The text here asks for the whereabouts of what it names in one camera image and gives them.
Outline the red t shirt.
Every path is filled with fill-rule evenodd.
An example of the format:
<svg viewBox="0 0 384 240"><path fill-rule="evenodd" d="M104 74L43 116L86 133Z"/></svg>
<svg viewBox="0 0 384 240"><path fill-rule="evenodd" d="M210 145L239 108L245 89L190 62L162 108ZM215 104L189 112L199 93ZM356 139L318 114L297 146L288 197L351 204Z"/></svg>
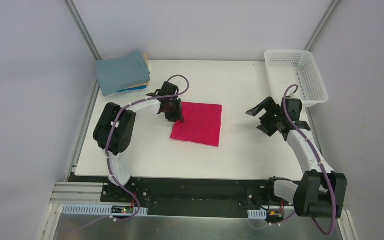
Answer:
<svg viewBox="0 0 384 240"><path fill-rule="evenodd" d="M206 146L220 145L223 107L220 104L183 102L183 121L178 120L170 135L172 140Z"/></svg>

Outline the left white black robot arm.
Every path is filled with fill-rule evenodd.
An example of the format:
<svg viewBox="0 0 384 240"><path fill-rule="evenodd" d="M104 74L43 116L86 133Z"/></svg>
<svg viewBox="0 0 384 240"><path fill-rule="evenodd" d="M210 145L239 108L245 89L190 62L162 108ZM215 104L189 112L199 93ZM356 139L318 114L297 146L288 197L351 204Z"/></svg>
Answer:
<svg viewBox="0 0 384 240"><path fill-rule="evenodd" d="M182 100L179 96L188 90L187 86L180 92L177 85L167 80L160 89L147 94L143 99L125 106L114 102L105 105L92 137L104 152L109 181L116 185L113 195L120 202L129 201L133 195L133 189L126 185L132 174L125 152L132 142L135 123L159 114L164 114L168 122L183 121Z"/></svg>

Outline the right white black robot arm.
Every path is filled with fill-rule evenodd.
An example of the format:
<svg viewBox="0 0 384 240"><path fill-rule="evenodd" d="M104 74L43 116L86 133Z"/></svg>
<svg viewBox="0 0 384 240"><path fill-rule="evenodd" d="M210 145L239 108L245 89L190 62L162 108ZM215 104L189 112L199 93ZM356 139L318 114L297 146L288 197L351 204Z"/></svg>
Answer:
<svg viewBox="0 0 384 240"><path fill-rule="evenodd" d="M339 219L345 201L348 180L324 160L311 139L311 128L302 121L302 102L297 98L284 97L277 104L267 97L247 115L255 117L262 110L257 129L271 137L280 133L293 150L303 176L299 183L284 177L271 177L262 190L261 197L270 205L284 200L293 204L299 217Z"/></svg>

